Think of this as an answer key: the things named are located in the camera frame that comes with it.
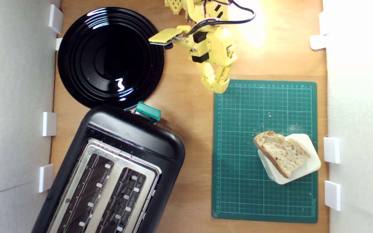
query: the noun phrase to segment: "glossy black plate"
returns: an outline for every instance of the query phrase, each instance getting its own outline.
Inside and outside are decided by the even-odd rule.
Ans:
[[[148,42],[156,33],[148,19],[129,9],[106,7],[83,15],[61,42],[61,81],[89,108],[105,103],[121,109],[135,106],[162,76],[163,47]]]

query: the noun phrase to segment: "robotic arm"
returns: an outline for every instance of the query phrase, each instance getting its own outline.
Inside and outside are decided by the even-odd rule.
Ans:
[[[228,20],[228,6],[234,4],[253,13],[250,19]],[[188,48],[190,57],[197,65],[203,85],[215,93],[223,93],[233,63],[237,60],[230,32],[220,25],[239,24],[254,19],[251,9],[239,6],[234,0],[165,0],[174,14],[184,9],[188,20],[197,22],[194,27],[180,25],[167,28],[149,39],[151,44],[172,48],[173,44]]]

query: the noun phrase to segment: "bread slice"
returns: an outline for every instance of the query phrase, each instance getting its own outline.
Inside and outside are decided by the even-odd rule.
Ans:
[[[311,157],[296,140],[273,131],[258,134],[254,138],[254,144],[285,178],[289,178],[293,171]]]

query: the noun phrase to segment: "green cutting mat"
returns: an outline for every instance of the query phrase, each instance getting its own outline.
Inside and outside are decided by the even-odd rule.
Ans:
[[[317,172],[271,181],[253,144],[268,130],[307,134],[317,150],[316,83],[231,80],[215,94],[212,216],[316,223]]]

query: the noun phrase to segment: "black toaster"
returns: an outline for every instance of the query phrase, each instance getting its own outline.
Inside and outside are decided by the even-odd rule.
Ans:
[[[184,158],[181,139],[145,111],[95,107],[81,122],[32,232],[154,232]]]

